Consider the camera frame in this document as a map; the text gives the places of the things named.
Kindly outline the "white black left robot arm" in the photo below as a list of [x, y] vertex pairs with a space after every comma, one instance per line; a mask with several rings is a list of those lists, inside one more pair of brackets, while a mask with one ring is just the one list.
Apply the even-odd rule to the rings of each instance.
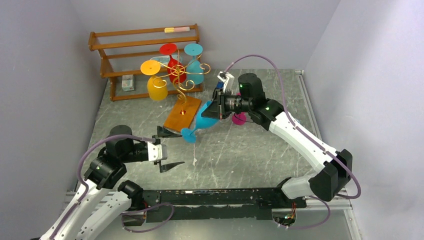
[[127, 163], [152, 162], [159, 166], [161, 173], [175, 167], [176, 163], [162, 164], [168, 156], [161, 139], [178, 137], [179, 134], [161, 126], [151, 138], [134, 136], [127, 125], [113, 127], [107, 138], [95, 143], [81, 157], [76, 172], [80, 186], [40, 239], [94, 240], [118, 217], [140, 214], [145, 220], [147, 211], [169, 206], [168, 218], [156, 227], [165, 225], [174, 215], [175, 207], [167, 202], [149, 206], [143, 188], [130, 180], [122, 182], [117, 192], [100, 208], [97, 206], [127, 173]]

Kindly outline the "gold wire glass rack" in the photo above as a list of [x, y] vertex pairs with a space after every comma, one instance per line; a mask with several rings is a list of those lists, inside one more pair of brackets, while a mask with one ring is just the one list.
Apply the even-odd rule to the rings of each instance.
[[170, 76], [177, 77], [170, 82], [175, 88], [177, 101], [163, 124], [163, 128], [179, 133], [183, 128], [189, 128], [195, 119], [195, 116], [201, 106], [202, 101], [198, 98], [188, 96], [188, 93], [202, 92], [204, 83], [196, 84], [193, 80], [186, 80], [183, 83], [178, 82], [182, 74], [189, 74], [186, 71], [194, 61], [202, 56], [202, 53], [190, 53], [193, 56], [187, 65], [176, 64], [176, 66], [166, 68], [170, 70]]

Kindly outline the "blue wine glass front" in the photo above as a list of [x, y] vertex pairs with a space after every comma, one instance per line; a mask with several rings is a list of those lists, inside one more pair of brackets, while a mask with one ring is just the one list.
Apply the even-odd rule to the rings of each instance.
[[214, 126], [219, 120], [210, 117], [203, 117], [202, 113], [211, 105], [212, 101], [207, 101], [195, 116], [195, 126], [193, 129], [182, 128], [181, 135], [187, 143], [194, 144], [196, 142], [195, 131], [199, 129], [207, 129]]

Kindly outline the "pink wine glass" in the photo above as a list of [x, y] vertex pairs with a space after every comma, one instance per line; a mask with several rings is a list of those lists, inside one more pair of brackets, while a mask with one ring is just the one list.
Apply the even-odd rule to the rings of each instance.
[[244, 112], [234, 113], [232, 115], [232, 122], [236, 125], [244, 125], [247, 122], [247, 117]]

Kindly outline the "yellow wine glass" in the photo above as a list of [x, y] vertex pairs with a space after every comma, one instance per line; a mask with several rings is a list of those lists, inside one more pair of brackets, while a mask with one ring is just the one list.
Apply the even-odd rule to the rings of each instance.
[[146, 60], [140, 66], [140, 71], [149, 76], [146, 87], [149, 97], [154, 101], [162, 101], [168, 96], [167, 81], [158, 76], [161, 64], [156, 60]]

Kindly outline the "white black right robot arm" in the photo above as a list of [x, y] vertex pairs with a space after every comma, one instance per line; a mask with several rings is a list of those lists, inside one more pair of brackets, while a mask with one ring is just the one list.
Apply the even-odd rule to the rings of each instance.
[[234, 76], [221, 71], [219, 82], [213, 91], [211, 103], [201, 113], [206, 119], [222, 120], [230, 114], [247, 114], [253, 123], [280, 137], [300, 153], [316, 172], [297, 178], [289, 178], [280, 183], [275, 193], [275, 202], [280, 207], [288, 207], [296, 198], [316, 196], [329, 202], [339, 195], [340, 190], [351, 180], [353, 156], [324, 143], [313, 135], [277, 100], [267, 98], [262, 81], [254, 73], [244, 73], [238, 77], [239, 94], [227, 89]]

